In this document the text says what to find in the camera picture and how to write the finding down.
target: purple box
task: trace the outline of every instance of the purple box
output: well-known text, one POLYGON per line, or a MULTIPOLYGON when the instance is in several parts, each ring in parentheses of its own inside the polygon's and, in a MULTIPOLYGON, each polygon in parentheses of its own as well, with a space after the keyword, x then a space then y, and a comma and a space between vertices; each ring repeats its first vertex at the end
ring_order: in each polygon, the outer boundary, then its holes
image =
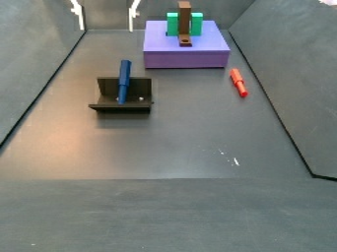
POLYGON ((191 36, 193 47, 181 47, 178 36, 166 36, 166 21, 147 21, 143 40, 144 68, 223 68, 230 49, 214 21, 203 21, 203 34, 191 36))

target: blue stick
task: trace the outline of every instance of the blue stick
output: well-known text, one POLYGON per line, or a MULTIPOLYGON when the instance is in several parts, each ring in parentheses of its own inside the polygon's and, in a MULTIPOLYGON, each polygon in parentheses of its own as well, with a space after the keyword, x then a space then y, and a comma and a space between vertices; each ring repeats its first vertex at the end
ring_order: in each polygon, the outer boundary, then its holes
POLYGON ((131 62, 128 60, 122 61, 122 68, 120 68, 120 91, 119 91, 119 104, 124 104, 127 100, 127 88, 130 84, 130 69, 131 69, 131 62))

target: green rectangular block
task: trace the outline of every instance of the green rectangular block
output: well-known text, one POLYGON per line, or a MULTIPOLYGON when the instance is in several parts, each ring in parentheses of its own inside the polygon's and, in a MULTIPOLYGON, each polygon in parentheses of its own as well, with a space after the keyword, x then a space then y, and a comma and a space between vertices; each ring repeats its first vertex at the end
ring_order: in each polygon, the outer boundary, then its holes
POLYGON ((178 13, 167 13, 167 30, 166 35, 178 35, 178 13))
POLYGON ((203 29, 203 13, 193 13, 190 35, 202 35, 203 29))

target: gray wall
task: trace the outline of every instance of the gray wall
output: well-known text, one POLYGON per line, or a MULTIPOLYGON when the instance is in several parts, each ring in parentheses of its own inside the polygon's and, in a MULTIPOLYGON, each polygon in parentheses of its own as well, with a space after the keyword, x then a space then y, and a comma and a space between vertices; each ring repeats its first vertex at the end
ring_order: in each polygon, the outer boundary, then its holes
POLYGON ((258 0, 230 33, 312 172, 337 177, 337 11, 258 0))
POLYGON ((67 0, 0 0, 0 143, 83 31, 67 0))
MULTIPOLYGON (((227 29, 254 0, 190 0, 194 11, 203 12, 227 29)), ((127 6, 132 0, 83 0, 90 30, 127 29, 127 6)), ((134 19, 134 28, 144 29, 146 20, 165 20, 169 11, 177 11, 178 0, 142 0, 138 6, 140 16, 134 19)))

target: small red object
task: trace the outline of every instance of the small red object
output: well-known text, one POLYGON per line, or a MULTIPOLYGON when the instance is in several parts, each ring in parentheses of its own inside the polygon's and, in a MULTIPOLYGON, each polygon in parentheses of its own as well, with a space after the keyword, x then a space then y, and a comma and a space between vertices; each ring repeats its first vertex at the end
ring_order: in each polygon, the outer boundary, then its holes
POLYGON ((234 86, 237 86, 237 89, 238 89, 238 92, 239 92, 239 96, 241 97, 246 97, 247 96, 247 90, 246 90, 246 87, 245 87, 245 81, 241 77, 241 74, 239 74, 239 71, 237 68, 233 68, 230 70, 230 77, 231 77, 231 80, 233 80, 233 83, 234 83, 234 86))

